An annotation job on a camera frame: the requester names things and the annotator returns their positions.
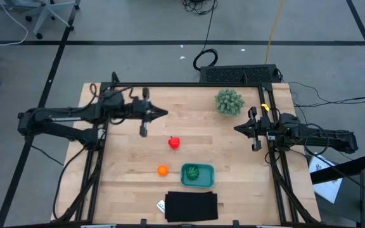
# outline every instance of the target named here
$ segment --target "concrete floor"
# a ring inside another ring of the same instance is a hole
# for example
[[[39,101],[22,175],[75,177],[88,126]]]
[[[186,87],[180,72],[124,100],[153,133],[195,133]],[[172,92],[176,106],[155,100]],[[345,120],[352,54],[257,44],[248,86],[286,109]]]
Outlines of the concrete floor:
[[[353,0],[365,26],[365,0]],[[278,0],[219,0],[210,40],[266,41],[278,10]],[[204,40],[210,15],[184,11],[180,1],[95,0],[81,1],[70,41],[190,41]],[[68,18],[71,9],[60,13]],[[24,16],[12,12],[30,30]],[[47,20],[41,29],[44,41],[59,41],[65,27]],[[23,31],[0,10],[0,41],[22,38]],[[27,39],[34,41],[31,33]],[[274,40],[364,41],[344,0],[287,0]],[[219,52],[217,65],[262,64],[266,46],[209,46]],[[85,82],[109,81],[116,71],[122,82],[198,82],[192,68],[201,45],[65,46],[46,107],[76,106]],[[16,115],[37,106],[58,46],[0,47],[0,208],[23,147],[16,131]],[[204,56],[199,65],[212,60]],[[323,98],[338,100],[365,96],[365,46],[272,46],[269,63],[275,63],[286,82],[314,86]],[[291,85],[298,104],[318,102],[313,90]],[[324,128],[354,131],[359,151],[365,155],[365,104],[304,108],[308,122]],[[63,161],[68,142],[37,136],[34,145]],[[347,161],[339,153],[325,154],[337,163]],[[32,150],[6,225],[48,222],[61,167]],[[322,209],[323,220],[333,218]]]

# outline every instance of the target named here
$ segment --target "teal plastic bowl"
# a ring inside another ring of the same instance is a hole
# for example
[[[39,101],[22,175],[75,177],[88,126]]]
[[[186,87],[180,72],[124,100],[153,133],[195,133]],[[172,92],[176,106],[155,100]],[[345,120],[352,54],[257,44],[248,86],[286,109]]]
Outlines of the teal plastic bowl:
[[[198,167],[200,174],[197,179],[190,180],[186,175],[187,168],[190,166]],[[212,187],[215,181],[214,168],[207,164],[185,163],[181,167],[181,183],[188,187]]]

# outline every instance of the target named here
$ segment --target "small orange fruit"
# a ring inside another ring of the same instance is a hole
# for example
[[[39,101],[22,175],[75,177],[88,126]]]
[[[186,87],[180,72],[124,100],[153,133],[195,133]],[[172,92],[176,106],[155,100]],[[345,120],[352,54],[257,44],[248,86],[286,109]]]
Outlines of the small orange fruit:
[[[159,165],[157,167],[157,173],[161,176],[164,177],[169,173],[169,168],[167,168],[167,166],[165,165]]]

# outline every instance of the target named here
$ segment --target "wooden table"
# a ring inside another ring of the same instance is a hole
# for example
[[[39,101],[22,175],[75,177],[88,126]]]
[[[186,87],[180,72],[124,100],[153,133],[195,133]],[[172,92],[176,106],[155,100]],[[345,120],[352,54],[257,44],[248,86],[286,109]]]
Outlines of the wooden table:
[[[84,84],[80,106],[91,98],[89,84]],[[273,84],[276,106],[281,113],[295,114],[288,84]],[[157,203],[168,191],[213,191],[218,197],[218,220],[191,224],[229,225],[239,220],[241,225],[279,224],[276,196],[271,168],[264,161],[267,145],[252,151],[252,139],[233,130],[248,120],[247,110],[258,109],[260,101],[256,88],[237,87],[245,107],[238,117],[221,117],[215,112],[214,96],[220,87],[151,87],[151,102],[169,111],[165,117],[149,124],[148,137],[139,136],[139,120],[126,120],[110,125],[106,138],[103,166],[93,222],[95,224],[167,224]],[[141,96],[136,87],[133,95]],[[76,122],[75,127],[91,127]],[[181,138],[178,150],[170,149],[170,136]],[[66,161],[81,149],[78,142],[70,142]],[[303,151],[302,147],[293,149]],[[57,201],[58,215],[62,215],[80,190],[87,152],[83,152],[67,168],[61,182]],[[312,188],[307,161],[304,156],[287,152],[293,191],[311,215],[320,220]],[[184,187],[180,170],[184,163],[208,163],[215,168],[215,184],[210,189]],[[165,164],[169,174],[160,177],[157,167]],[[288,200],[283,192],[286,219],[291,220]],[[86,217],[89,196],[84,203]]]

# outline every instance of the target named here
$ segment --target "black towel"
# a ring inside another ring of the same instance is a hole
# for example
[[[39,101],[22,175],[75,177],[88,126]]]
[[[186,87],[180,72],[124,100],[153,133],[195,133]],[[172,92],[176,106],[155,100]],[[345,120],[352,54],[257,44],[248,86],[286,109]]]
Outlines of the black towel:
[[[165,195],[168,222],[194,222],[218,219],[217,194],[169,192]]]

